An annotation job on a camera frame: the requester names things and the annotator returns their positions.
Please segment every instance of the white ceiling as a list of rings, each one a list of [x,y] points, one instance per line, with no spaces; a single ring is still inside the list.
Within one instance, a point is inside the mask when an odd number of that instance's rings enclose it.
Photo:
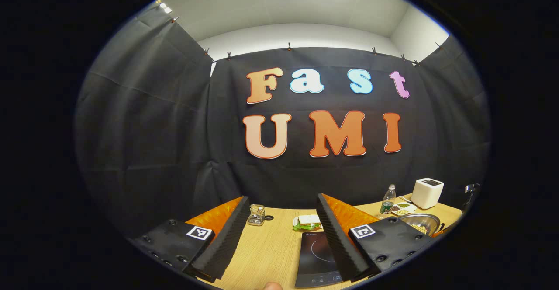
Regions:
[[[271,24],[337,25],[391,37],[407,11],[404,0],[162,0],[196,41]]]

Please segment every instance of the white toaster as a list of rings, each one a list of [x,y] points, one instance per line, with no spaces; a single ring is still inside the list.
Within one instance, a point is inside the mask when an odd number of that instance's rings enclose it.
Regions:
[[[431,208],[437,204],[445,183],[433,180],[429,177],[415,181],[411,201],[422,210]]]

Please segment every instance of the white wall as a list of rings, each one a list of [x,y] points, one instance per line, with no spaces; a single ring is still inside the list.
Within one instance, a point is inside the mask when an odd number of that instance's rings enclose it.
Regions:
[[[420,62],[438,48],[435,42],[441,45],[448,37],[444,28],[410,5],[390,39],[406,59]]]
[[[210,50],[208,54],[217,61],[231,56],[264,51],[285,49],[287,43],[292,48],[329,47],[372,51],[399,57],[400,53],[393,42],[386,37],[366,31],[333,25],[320,24],[276,24],[230,31],[198,42]]]

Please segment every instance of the induction cooktop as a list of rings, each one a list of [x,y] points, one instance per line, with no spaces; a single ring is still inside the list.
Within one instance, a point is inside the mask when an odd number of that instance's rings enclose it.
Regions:
[[[324,232],[301,235],[301,255],[296,288],[321,287],[342,282],[334,256]]]

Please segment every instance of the orange letter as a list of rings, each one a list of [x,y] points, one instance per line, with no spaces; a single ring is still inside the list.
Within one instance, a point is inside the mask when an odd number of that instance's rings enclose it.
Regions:
[[[363,119],[365,113],[361,111],[349,111],[344,118],[342,127],[338,127],[336,121],[328,111],[313,111],[309,115],[315,121],[315,147],[310,151],[311,157],[326,157],[330,153],[326,149],[326,141],[334,155],[338,156],[342,151],[345,140],[348,144],[344,149],[346,156],[362,156],[367,152],[363,147]]]
[[[384,113],[383,119],[386,121],[386,152],[399,152],[402,145],[398,142],[398,121],[400,116],[397,113]]]
[[[273,159],[277,158],[287,149],[287,123],[291,121],[291,114],[274,114],[270,119],[276,124],[276,144],[271,147],[264,147],[260,139],[260,129],[266,118],[261,115],[250,115],[243,118],[246,125],[246,150],[258,158]]]
[[[265,69],[263,71],[246,75],[246,78],[250,79],[250,97],[246,99],[246,103],[254,104],[270,100],[272,98],[272,94],[266,92],[266,87],[269,87],[270,90],[276,89],[277,81],[274,75],[277,77],[281,77],[283,75],[283,71],[280,67]]]

